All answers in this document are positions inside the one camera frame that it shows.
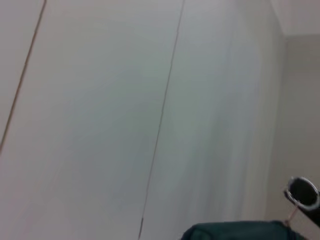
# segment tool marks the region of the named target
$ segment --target ceiling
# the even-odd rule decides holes
[[[320,34],[320,0],[271,0],[287,36]]]

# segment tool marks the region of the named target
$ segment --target white wall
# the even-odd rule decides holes
[[[182,0],[52,0],[0,158],[0,239],[137,239]],[[261,219],[284,39],[186,0],[141,239]]]
[[[43,0],[0,1],[0,145]]]
[[[48,1],[0,156],[1,240],[138,239],[181,6]]]
[[[293,206],[283,195],[292,176],[304,176],[320,187],[320,36],[290,37],[277,113],[268,181],[267,219],[285,219]],[[309,239],[320,230],[302,213],[293,229]]]
[[[185,1],[142,240],[263,219],[283,56],[270,1]]]

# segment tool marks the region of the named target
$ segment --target gray wall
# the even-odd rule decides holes
[[[285,41],[268,0],[186,0],[141,240],[263,219]]]
[[[1,240],[138,239],[181,7],[48,0],[0,156]]]
[[[267,219],[284,219],[293,206],[283,190],[291,176],[320,186],[320,36],[290,37],[268,181]],[[298,214],[293,228],[310,239],[320,230]]]
[[[0,145],[43,2],[0,1]]]

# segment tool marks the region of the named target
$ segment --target dark green fabric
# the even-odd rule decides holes
[[[303,240],[280,221],[201,223],[186,231],[182,240]]]

